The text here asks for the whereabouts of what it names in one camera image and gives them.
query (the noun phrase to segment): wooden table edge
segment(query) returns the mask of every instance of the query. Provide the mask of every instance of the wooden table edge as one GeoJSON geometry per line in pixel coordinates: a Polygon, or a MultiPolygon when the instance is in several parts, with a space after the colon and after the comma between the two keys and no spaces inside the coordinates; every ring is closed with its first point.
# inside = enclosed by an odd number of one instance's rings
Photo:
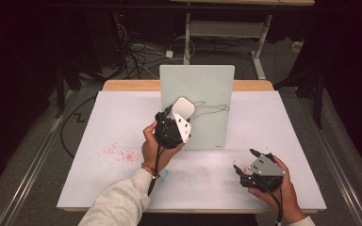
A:
{"type": "MultiPolygon", "coordinates": [[[[234,80],[233,91],[271,91],[268,80],[234,80]]],[[[102,91],[160,91],[160,80],[107,80],[102,91]]]]}

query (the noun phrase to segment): person's right hand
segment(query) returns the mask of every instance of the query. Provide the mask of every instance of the person's right hand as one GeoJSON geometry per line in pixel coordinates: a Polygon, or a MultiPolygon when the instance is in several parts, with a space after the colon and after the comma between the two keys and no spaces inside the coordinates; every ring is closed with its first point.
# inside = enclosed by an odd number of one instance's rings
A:
{"type": "MultiPolygon", "coordinates": [[[[287,166],[278,158],[274,157],[275,162],[278,166],[284,170],[285,175],[281,184],[282,191],[282,205],[284,212],[284,219],[287,223],[291,224],[305,218],[304,213],[299,207],[298,200],[296,197],[295,188],[293,183],[290,181],[289,170],[287,166]]],[[[278,212],[278,206],[272,196],[267,192],[262,192],[256,188],[250,187],[248,192],[258,197],[263,202],[266,202],[275,212],[278,212]]],[[[281,201],[280,189],[276,189],[273,193],[278,201],[281,201]]]]}
{"type": "MultiPolygon", "coordinates": [[[[154,168],[156,164],[158,144],[155,139],[155,135],[153,134],[156,125],[157,121],[154,121],[151,125],[143,130],[143,135],[146,139],[146,141],[142,144],[143,162],[150,168],[154,168]]],[[[160,151],[162,152],[162,154],[158,161],[158,171],[163,170],[169,164],[173,156],[178,153],[182,149],[182,147],[184,147],[184,145],[185,144],[181,142],[181,144],[179,144],[177,147],[166,150],[164,150],[163,147],[160,147],[160,151]]]]}

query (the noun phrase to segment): white table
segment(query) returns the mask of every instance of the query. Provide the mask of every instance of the white table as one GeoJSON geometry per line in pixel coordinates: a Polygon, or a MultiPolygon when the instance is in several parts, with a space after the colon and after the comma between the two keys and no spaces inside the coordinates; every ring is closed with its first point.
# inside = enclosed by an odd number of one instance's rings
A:
{"type": "MultiPolygon", "coordinates": [[[[250,148],[276,154],[288,165],[298,202],[305,211],[325,209],[278,92],[234,91],[230,107],[225,149],[178,153],[156,182],[146,212],[252,214],[268,211],[266,203],[239,184],[233,168],[236,164],[246,171],[255,161],[248,151],[250,148]]],[[[58,208],[85,211],[105,188],[130,177],[143,160],[142,129],[154,120],[159,109],[158,91],[101,91],[58,208]]]]}

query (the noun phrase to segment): table leg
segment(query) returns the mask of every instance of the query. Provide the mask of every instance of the table leg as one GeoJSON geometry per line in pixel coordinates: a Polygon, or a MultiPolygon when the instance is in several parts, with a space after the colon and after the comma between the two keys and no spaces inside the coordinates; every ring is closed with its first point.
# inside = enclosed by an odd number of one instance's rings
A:
{"type": "Polygon", "coordinates": [[[254,62],[258,79],[266,79],[266,76],[264,75],[263,67],[261,66],[259,57],[260,57],[261,50],[263,49],[264,41],[266,40],[267,32],[269,31],[271,21],[272,21],[272,15],[268,15],[266,17],[266,22],[263,24],[263,27],[260,32],[257,50],[252,51],[252,53],[251,53],[252,61],[254,62]]]}
{"type": "Polygon", "coordinates": [[[184,65],[190,64],[189,38],[190,38],[190,13],[187,13],[185,22],[185,50],[184,50],[184,65]]]}

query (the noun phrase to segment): metal stand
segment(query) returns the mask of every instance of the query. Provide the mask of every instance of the metal stand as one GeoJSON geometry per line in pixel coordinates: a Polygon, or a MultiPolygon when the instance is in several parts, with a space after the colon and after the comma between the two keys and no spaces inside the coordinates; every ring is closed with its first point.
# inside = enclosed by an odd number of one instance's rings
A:
{"type": "Polygon", "coordinates": [[[263,49],[264,41],[266,40],[269,31],[272,15],[266,17],[265,23],[222,23],[222,22],[205,22],[193,23],[190,20],[190,13],[187,13],[186,29],[185,29],[185,50],[184,50],[184,65],[190,64],[190,34],[193,35],[211,35],[225,37],[241,37],[241,38],[259,38],[258,46],[255,51],[251,52],[253,64],[258,79],[266,79],[263,67],[260,63],[260,53],[263,49]]]}

